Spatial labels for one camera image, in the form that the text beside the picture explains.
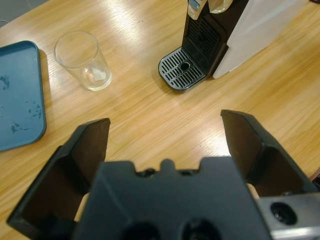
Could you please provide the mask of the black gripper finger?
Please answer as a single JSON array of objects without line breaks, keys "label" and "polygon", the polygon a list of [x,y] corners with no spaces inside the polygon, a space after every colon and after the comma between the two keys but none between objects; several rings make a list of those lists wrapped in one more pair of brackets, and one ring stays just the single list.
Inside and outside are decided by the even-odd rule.
[{"label": "black gripper finger", "polygon": [[285,193],[317,193],[282,145],[251,114],[223,109],[228,150],[246,183],[254,186],[260,197]]},{"label": "black gripper finger", "polygon": [[51,155],[6,223],[28,238],[70,238],[84,195],[106,158],[109,118],[79,125]]}]

